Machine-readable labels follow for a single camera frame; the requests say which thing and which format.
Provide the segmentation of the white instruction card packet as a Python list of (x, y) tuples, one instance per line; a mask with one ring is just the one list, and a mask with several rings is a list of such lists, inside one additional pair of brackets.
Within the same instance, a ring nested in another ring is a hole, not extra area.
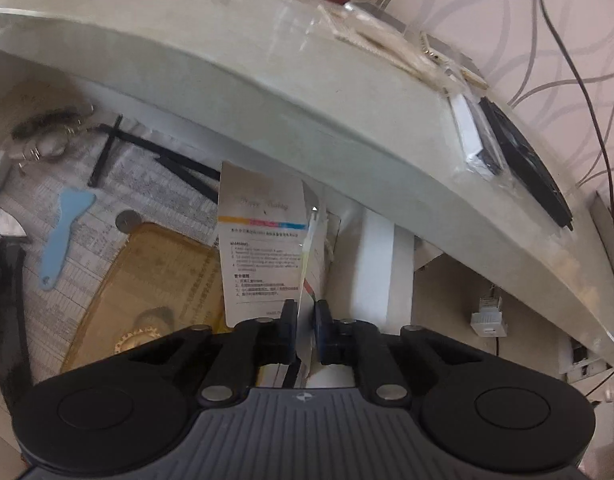
[(283, 304), (295, 301), (300, 384), (313, 360), (311, 316), (323, 296), (334, 221), (323, 197), (293, 174), (222, 165), (217, 233), (226, 324), (279, 318)]

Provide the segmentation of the silver coin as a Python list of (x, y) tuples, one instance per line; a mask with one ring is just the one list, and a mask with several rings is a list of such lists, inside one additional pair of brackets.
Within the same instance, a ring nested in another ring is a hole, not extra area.
[(142, 223), (141, 216), (134, 210), (127, 209), (117, 214), (115, 226), (118, 231), (130, 234)]

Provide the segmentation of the light blue plastic scraper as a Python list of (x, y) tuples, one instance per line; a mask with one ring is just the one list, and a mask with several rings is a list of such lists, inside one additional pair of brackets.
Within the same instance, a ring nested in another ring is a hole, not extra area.
[(40, 288), (51, 290), (60, 277), (69, 247), (72, 225), (95, 202), (95, 194), (90, 191), (65, 188), (57, 200), (58, 220), (44, 246), (39, 270)]

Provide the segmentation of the clear bag of toothpicks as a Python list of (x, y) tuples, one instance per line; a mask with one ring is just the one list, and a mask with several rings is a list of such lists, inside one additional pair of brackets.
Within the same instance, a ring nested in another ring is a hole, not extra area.
[(432, 37), (419, 32), (412, 40), (355, 3), (324, 6), (318, 10), (322, 21), (339, 41), (382, 58), (399, 70), (438, 91), (467, 91), (471, 86), (486, 91), (485, 79), (462, 62), (459, 52), (434, 47)]

